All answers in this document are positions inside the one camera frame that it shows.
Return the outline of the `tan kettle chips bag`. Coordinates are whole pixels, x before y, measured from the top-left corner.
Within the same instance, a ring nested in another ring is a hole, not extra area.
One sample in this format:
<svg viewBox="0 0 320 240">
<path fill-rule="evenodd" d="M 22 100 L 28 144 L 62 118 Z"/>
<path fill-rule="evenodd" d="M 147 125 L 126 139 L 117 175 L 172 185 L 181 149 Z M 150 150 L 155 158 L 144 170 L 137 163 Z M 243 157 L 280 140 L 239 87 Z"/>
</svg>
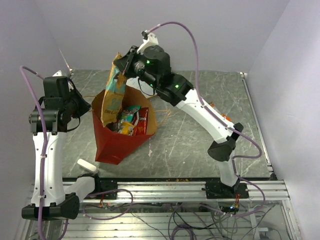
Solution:
<svg viewBox="0 0 320 240">
<path fill-rule="evenodd" d="M 125 96 L 127 79 L 122 72 L 112 63 L 101 107 L 100 121 L 103 127 L 117 121 L 117 116 L 122 108 Z"/>
</svg>

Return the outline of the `red paper bag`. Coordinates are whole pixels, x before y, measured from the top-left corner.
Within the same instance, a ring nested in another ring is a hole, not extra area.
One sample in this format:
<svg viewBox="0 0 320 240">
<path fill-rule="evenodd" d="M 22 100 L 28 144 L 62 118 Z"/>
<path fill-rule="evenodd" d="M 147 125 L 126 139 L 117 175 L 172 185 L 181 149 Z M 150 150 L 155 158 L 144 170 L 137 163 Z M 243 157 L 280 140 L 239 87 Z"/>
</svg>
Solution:
<svg viewBox="0 0 320 240">
<path fill-rule="evenodd" d="M 104 127 L 100 120 L 104 94 L 104 91 L 98 93 L 91 103 L 96 142 L 95 160 L 100 163 L 117 165 L 157 132 L 157 119 L 150 100 L 140 90 L 126 86 L 122 106 L 138 105 L 148 108 L 146 134 L 130 136 L 111 131 L 108 127 Z"/>
</svg>

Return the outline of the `orange snack bag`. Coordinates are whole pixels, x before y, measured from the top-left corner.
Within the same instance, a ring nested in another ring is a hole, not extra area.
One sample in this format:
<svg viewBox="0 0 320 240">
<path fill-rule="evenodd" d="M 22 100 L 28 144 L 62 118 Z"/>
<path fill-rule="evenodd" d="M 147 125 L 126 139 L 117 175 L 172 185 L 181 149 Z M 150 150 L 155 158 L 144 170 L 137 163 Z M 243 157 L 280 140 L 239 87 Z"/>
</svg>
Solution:
<svg viewBox="0 0 320 240">
<path fill-rule="evenodd" d="M 227 115 L 225 115 L 224 113 L 222 113 L 221 111 L 219 111 L 219 110 L 217 109 L 217 107 L 216 107 L 212 102 L 209 102 L 208 104 L 209 104 L 219 115 L 221 115 L 223 118 L 225 118 L 225 119 L 228 120 L 229 122 L 232 121 Z"/>
</svg>

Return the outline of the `red Doritos bag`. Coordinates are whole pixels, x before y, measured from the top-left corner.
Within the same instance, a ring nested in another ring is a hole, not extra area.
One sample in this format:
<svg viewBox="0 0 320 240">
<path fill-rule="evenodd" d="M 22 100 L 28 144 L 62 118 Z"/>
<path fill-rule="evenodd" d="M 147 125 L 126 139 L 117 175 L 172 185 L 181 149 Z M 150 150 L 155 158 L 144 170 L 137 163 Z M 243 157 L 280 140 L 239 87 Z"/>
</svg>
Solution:
<svg viewBox="0 0 320 240">
<path fill-rule="evenodd" d="M 132 136 L 141 136 L 147 134 L 149 108 L 142 107 L 134 115 Z"/>
</svg>

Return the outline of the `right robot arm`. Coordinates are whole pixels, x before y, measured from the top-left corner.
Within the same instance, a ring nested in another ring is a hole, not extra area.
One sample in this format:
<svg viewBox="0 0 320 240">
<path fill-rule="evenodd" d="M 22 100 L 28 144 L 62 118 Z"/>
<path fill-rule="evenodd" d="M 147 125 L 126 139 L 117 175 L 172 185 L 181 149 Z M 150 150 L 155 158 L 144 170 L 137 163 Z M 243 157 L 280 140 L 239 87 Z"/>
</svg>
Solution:
<svg viewBox="0 0 320 240">
<path fill-rule="evenodd" d="M 113 63 L 123 76 L 147 83 L 162 100 L 188 114 L 210 134 L 213 142 L 207 153 L 217 162 L 220 192 L 226 198 L 233 197 L 240 179 L 232 158 L 243 125 L 227 120 L 202 100 L 191 82 L 172 71 L 170 55 L 158 45 L 148 46 L 142 53 L 132 46 Z"/>
</svg>

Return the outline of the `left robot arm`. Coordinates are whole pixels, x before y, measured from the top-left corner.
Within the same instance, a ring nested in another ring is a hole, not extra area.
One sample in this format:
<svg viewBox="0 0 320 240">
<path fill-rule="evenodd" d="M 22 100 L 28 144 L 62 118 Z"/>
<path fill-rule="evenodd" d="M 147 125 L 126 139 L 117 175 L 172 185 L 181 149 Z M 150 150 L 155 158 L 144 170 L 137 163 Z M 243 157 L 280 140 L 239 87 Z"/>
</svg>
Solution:
<svg viewBox="0 0 320 240">
<path fill-rule="evenodd" d="M 50 76 L 43 81 L 44 96 L 37 99 L 29 115 L 30 131 L 35 148 L 35 183 L 31 203 L 21 210 L 27 220 L 74 220 L 80 203 L 88 196 L 102 193 L 96 173 L 79 176 L 67 188 L 63 185 L 63 147 L 70 132 L 68 123 L 80 119 L 91 109 L 66 76 Z"/>
</svg>

